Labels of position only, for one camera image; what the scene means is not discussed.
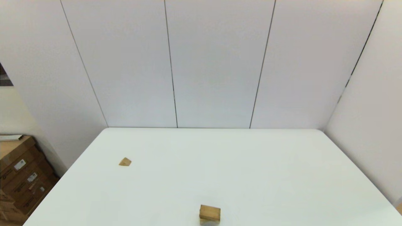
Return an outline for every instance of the cardboard box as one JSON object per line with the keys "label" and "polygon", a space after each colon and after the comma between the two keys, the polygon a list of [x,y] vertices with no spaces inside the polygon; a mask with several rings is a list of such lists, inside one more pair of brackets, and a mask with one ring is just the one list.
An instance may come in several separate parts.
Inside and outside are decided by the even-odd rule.
{"label": "cardboard box", "polygon": [[0,186],[4,187],[19,171],[38,158],[39,155],[40,152],[35,146],[30,147],[28,151],[23,153],[2,172],[0,172]]}
{"label": "cardboard box", "polygon": [[20,200],[14,202],[0,201],[0,209],[3,212],[28,214],[42,197],[57,183],[58,178],[52,174],[49,177],[42,176],[31,190],[27,190]]}
{"label": "cardboard box", "polygon": [[40,176],[49,176],[52,173],[52,167],[47,163],[43,154],[41,154],[39,159],[31,162],[14,179],[0,189],[0,200],[17,201],[29,188],[30,184],[35,182]]}
{"label": "cardboard box", "polygon": [[0,172],[34,145],[35,140],[31,136],[23,136],[17,141],[0,142]]}
{"label": "cardboard box", "polygon": [[53,187],[47,190],[47,192],[39,199],[39,201],[33,206],[33,208],[29,211],[29,213],[19,214],[19,213],[4,212],[0,210],[0,219],[24,223],[28,219],[28,217],[35,211],[36,207],[39,206],[39,204],[42,202],[42,200],[46,197],[46,195],[52,188]]}
{"label": "cardboard box", "polygon": [[25,221],[27,221],[28,217],[29,217],[29,215],[0,211],[0,219],[2,219],[2,220],[9,220],[9,221],[14,221],[14,222],[19,222],[19,223],[25,223]]}

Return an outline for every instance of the tabletop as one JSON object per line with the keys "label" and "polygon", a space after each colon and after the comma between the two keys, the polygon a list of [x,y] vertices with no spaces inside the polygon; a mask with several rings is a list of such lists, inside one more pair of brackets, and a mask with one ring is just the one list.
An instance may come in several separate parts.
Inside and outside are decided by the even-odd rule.
{"label": "tabletop", "polygon": [[197,226],[201,204],[220,226],[402,225],[318,130],[108,128],[24,226]]}

